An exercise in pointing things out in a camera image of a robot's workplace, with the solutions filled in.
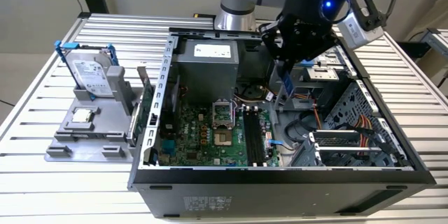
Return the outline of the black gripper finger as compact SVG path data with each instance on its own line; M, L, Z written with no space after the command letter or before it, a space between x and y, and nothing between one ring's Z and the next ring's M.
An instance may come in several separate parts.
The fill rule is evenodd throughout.
M311 61L339 42L337 34L293 34L289 37L289 73L297 63Z
M279 46L275 42L279 32L279 21L261 25L261 37L269 49L271 57L277 61L277 71L281 77L285 77L289 72L290 59L287 58L287 50L285 46Z

